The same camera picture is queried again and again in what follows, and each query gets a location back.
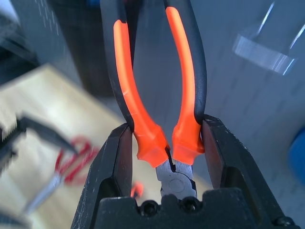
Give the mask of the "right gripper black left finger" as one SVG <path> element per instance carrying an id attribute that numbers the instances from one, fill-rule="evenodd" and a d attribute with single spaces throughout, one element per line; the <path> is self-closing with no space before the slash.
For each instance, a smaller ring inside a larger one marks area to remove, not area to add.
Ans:
<path id="1" fill-rule="evenodd" d="M 94 228 L 100 201 L 129 197 L 132 188 L 132 133 L 115 128 L 92 162 L 72 221 L 72 229 Z"/>

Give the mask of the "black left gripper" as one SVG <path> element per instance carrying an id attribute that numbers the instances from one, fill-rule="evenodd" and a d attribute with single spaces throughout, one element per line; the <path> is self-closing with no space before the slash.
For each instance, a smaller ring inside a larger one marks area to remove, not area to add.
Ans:
<path id="1" fill-rule="evenodd" d="M 33 130 L 39 138 L 56 146 L 64 148 L 78 155 L 78 151 L 75 147 L 63 136 L 61 136 L 53 128 L 44 125 L 36 120 L 33 120 L 26 116 L 21 116 L 12 124 L 7 130 L 4 130 L 4 126 L 0 125 L 0 168 L 6 169 L 11 162 L 12 158 L 16 156 L 16 152 L 13 150 L 13 143 L 18 137 L 18 127 L 21 130 L 27 129 Z"/>

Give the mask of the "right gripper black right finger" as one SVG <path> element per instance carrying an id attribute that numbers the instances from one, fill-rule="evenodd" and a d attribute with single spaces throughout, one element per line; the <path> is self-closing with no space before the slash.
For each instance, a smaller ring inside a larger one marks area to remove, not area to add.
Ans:
<path id="1" fill-rule="evenodd" d="M 248 149 L 216 117 L 204 115 L 202 138 L 213 190 L 203 194 L 209 229 L 297 229 L 278 205 Z"/>

